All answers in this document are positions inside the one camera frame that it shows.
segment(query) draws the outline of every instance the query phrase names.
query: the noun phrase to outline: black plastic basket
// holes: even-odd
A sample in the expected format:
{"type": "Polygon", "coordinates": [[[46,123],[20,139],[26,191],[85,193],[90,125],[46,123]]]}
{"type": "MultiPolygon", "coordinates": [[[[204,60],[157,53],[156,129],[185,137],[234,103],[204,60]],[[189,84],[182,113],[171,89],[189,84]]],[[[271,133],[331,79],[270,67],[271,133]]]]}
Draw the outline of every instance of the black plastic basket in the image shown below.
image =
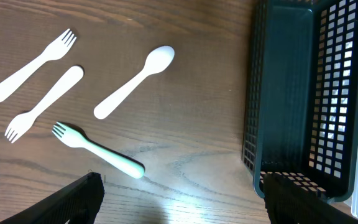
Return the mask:
{"type": "Polygon", "coordinates": [[[358,0],[263,0],[254,13],[242,159],[264,197],[275,172],[350,197],[358,142],[358,0]]]}

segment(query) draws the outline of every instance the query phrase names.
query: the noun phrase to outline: fork head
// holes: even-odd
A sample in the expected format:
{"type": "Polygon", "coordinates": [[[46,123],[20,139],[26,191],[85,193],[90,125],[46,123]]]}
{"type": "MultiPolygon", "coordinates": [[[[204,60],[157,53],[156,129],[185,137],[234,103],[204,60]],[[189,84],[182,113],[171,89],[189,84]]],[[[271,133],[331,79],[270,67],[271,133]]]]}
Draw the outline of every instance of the fork head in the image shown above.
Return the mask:
{"type": "Polygon", "coordinates": [[[87,142],[81,133],[60,122],[53,125],[52,133],[69,147],[83,147],[87,142]]]}
{"type": "Polygon", "coordinates": [[[28,131],[32,124],[34,124],[35,118],[30,112],[17,115],[5,131],[6,138],[12,143],[16,142],[26,131],[28,131]]]}
{"type": "Polygon", "coordinates": [[[75,34],[70,29],[67,29],[56,40],[50,43],[42,54],[44,54],[48,60],[61,59],[67,54],[76,39],[75,34]]]}

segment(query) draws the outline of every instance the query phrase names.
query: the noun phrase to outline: basket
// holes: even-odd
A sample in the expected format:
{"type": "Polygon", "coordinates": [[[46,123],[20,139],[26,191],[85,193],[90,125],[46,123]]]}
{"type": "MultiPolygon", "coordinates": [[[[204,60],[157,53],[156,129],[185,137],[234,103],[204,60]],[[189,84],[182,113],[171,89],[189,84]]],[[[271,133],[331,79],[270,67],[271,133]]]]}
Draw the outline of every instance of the basket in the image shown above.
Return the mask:
{"type": "Polygon", "coordinates": [[[262,0],[253,21],[242,160],[327,202],[354,187],[358,0],[262,0]]]}

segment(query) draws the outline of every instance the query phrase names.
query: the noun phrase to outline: table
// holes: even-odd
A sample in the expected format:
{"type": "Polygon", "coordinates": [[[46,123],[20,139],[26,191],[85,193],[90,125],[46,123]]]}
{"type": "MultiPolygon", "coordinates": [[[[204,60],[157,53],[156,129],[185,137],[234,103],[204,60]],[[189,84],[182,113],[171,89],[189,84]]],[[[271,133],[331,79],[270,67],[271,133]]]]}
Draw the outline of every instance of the table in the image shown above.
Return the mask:
{"type": "Polygon", "coordinates": [[[0,221],[85,175],[106,195],[96,223],[269,223],[241,161],[251,0],[1,0],[0,82],[68,27],[78,40],[0,103],[0,221]],[[159,45],[176,52],[109,117],[93,108],[131,79],[159,45]],[[84,78],[14,144],[4,132],[72,65],[84,78]],[[139,180],[63,145],[54,122],[146,167],[139,180]]]}

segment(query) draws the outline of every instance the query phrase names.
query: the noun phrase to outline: white spoon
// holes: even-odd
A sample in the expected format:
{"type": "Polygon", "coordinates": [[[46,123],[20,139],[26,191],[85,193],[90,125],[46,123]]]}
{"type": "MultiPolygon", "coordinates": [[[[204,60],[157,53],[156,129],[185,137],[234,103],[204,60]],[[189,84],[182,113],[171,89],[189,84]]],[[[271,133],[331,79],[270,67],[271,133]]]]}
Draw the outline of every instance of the white spoon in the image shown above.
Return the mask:
{"type": "Polygon", "coordinates": [[[171,64],[174,55],[175,51],[170,46],[162,46],[149,53],[143,70],[100,102],[94,108],[94,116],[98,119],[106,118],[146,77],[164,71],[171,64]]]}

